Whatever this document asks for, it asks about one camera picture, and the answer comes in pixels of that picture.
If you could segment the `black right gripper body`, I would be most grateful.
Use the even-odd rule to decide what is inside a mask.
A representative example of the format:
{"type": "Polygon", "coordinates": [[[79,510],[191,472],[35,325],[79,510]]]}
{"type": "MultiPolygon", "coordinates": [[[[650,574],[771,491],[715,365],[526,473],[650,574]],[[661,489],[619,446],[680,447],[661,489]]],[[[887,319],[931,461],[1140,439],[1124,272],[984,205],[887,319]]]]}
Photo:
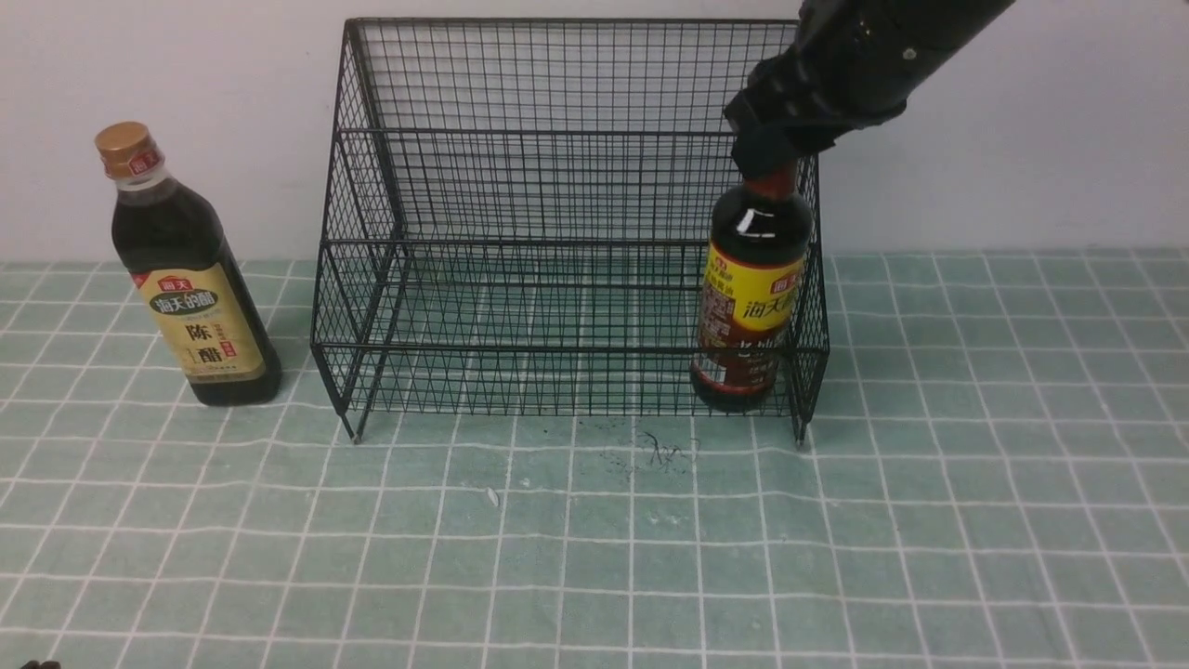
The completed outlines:
{"type": "Polygon", "coordinates": [[[761,179],[888,122],[1006,1],[806,1],[794,42],[760,59],[723,114],[732,160],[761,179]]]}

